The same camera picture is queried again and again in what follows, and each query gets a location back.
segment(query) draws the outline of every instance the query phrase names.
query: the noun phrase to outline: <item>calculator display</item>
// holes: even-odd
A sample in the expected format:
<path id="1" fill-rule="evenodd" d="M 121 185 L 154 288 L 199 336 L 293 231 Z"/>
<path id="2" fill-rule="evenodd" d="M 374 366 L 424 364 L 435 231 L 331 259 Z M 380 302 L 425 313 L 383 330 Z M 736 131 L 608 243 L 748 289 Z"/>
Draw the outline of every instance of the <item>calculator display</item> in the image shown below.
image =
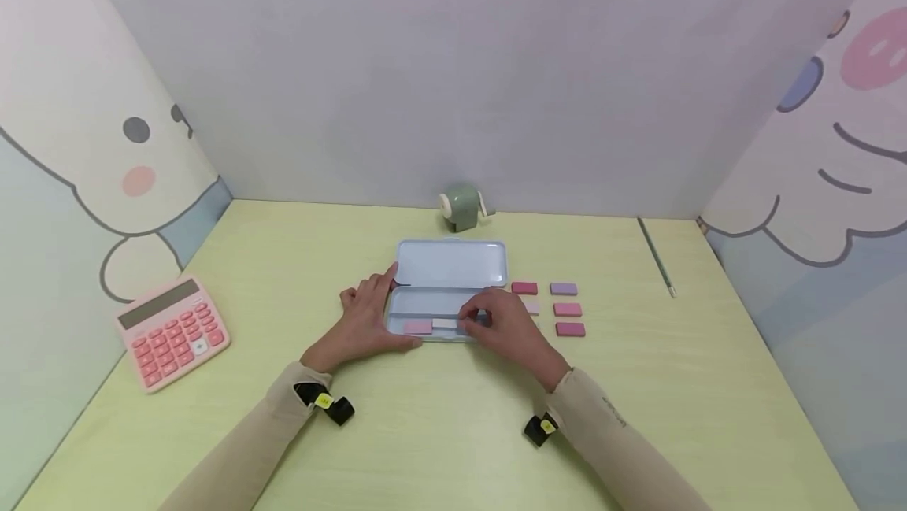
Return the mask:
<path id="1" fill-rule="evenodd" d="M 196 294 L 196 292 L 198 292 L 198 285 L 195 284 L 195 280 L 189 279 L 186 283 L 174 286 L 173 289 L 120 316 L 120 324 L 123 325 L 125 330 L 129 330 L 129 328 L 141 324 L 141 322 L 148 320 L 162 310 L 172 307 L 184 298 Z"/>

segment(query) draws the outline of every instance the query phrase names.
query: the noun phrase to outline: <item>desk surface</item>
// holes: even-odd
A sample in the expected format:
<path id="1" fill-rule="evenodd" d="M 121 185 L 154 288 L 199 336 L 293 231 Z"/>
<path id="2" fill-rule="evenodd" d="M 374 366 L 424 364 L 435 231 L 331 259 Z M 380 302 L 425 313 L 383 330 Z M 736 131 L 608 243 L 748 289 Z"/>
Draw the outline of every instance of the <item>desk surface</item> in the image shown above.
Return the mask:
<path id="1" fill-rule="evenodd" d="M 714 509 L 856 509 L 697 225 L 647 224 L 678 298 L 633 219 L 501 213 L 463 237 L 505 241 L 515 280 L 579 284 L 587 337 L 554 336 L 547 292 L 542 331 Z M 121 361 L 18 509 L 156 509 L 333 324 L 341 289 L 443 235 L 429 210 L 234 201 L 187 269 L 231 348 L 153 396 Z M 542 392 L 476 346 L 360 362 L 333 391 L 357 415 L 309 423 L 257 509 L 616 509 L 562 438 L 521 437 Z"/>

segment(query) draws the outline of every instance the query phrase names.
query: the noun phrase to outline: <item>left hand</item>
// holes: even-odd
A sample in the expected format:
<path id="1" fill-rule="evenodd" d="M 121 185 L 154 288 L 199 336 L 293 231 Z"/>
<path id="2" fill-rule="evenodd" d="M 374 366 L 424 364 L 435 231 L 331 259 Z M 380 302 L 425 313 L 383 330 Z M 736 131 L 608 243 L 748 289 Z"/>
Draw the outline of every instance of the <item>left hand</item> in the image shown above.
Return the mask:
<path id="1" fill-rule="evenodd" d="M 305 351 L 299 362 L 316 372 L 331 373 L 347 361 L 421 346 L 422 339 L 392 334 L 384 327 L 384 302 L 396 286 L 396 270 L 394 263 L 383 275 L 372 274 L 361 280 L 357 289 L 341 292 L 340 320 Z"/>

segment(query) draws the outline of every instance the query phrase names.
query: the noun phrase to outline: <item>white wall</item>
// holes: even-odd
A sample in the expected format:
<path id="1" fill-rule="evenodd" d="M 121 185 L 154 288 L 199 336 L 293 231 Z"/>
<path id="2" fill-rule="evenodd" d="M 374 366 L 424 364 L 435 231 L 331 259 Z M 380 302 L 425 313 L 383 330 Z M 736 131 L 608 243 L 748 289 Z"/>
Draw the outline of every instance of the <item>white wall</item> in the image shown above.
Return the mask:
<path id="1" fill-rule="evenodd" d="M 860 509 L 889 511 L 907 509 L 907 0 L 849 11 L 703 219 Z"/>
<path id="2" fill-rule="evenodd" d="M 1 510 L 229 201 L 172 109 L 108 0 L 0 0 Z"/>
<path id="3" fill-rule="evenodd" d="M 239 197 L 696 217 L 852 0 L 113 0 Z"/>

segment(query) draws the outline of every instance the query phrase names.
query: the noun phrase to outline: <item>pink calculator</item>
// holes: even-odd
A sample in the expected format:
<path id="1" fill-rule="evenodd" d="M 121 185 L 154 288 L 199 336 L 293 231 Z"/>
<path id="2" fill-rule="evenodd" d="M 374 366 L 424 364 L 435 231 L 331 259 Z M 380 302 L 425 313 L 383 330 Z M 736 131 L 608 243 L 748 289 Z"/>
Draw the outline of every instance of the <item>pink calculator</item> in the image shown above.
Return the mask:
<path id="1" fill-rule="evenodd" d="M 195 277 L 138 298 L 117 316 L 117 327 L 146 393 L 167 387 L 229 345 L 223 319 Z"/>

